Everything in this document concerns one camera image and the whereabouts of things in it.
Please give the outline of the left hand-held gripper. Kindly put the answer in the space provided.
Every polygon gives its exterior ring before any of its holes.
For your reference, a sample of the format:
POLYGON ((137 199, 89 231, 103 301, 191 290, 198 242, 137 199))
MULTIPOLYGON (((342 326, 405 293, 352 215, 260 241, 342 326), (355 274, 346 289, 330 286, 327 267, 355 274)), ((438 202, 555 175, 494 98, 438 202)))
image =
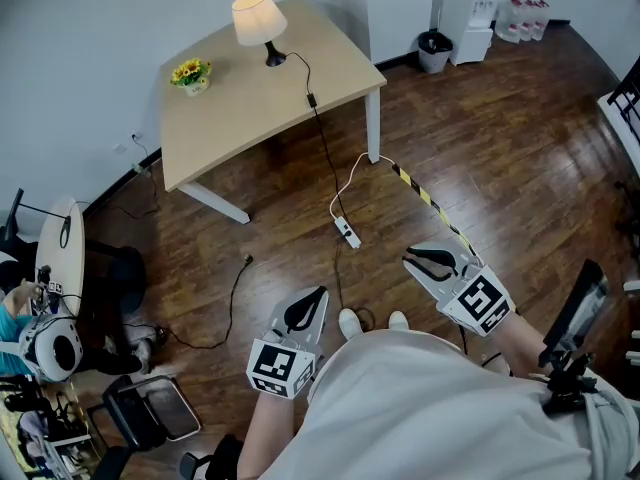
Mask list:
POLYGON ((246 376, 254 389, 285 399, 303 390, 323 358, 319 342, 328 304, 327 288, 312 286, 275 305, 252 344, 246 376))

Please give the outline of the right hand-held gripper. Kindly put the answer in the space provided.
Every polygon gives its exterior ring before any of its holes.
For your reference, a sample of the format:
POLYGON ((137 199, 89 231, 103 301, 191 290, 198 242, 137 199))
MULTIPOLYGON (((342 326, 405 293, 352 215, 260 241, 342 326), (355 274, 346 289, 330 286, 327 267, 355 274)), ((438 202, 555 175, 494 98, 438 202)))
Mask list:
POLYGON ((402 262, 436 300, 438 312, 479 336, 488 336, 515 309, 493 270, 459 242, 410 246, 402 262))

